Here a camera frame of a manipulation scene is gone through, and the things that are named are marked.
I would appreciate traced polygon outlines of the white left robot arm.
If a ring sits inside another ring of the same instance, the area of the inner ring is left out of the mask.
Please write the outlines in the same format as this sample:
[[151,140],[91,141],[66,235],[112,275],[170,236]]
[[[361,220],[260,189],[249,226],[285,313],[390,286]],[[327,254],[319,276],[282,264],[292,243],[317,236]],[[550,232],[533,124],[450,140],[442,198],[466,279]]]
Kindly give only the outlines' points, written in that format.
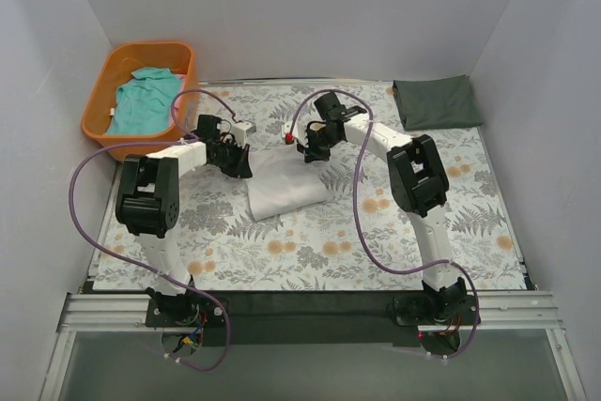
[[200,115],[191,144],[177,144],[124,161],[116,199],[116,219],[141,246],[158,281],[146,289],[162,318],[192,325],[201,313],[191,275],[185,268],[173,229],[179,215],[179,179],[198,167],[212,165],[231,178],[250,178],[248,137],[255,125],[235,122],[222,129],[217,116]]

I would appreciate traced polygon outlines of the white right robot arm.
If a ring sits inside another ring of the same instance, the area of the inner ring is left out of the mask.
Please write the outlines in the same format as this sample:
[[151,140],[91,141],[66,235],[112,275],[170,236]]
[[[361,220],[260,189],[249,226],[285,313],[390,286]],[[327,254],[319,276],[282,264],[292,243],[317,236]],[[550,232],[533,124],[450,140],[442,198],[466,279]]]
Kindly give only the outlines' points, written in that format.
[[282,127],[282,138],[296,145],[306,162],[325,162],[331,149],[347,142],[359,153],[371,153],[386,163],[393,200],[405,212],[413,228],[421,264],[424,315],[436,323],[476,326],[479,300],[467,271],[453,259],[445,223],[449,180],[434,140],[417,138],[375,121],[371,107],[358,100],[344,106],[339,89],[321,89],[307,100],[316,108],[318,120],[299,131],[291,120]]

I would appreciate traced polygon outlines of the white t shirt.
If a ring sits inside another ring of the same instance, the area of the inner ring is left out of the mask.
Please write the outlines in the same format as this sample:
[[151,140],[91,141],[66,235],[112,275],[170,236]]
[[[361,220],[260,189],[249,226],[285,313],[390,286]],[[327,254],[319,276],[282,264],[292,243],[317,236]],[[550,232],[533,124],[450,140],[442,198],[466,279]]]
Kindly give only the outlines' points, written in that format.
[[293,146],[252,152],[249,163],[247,194],[257,222],[329,199],[318,172]]

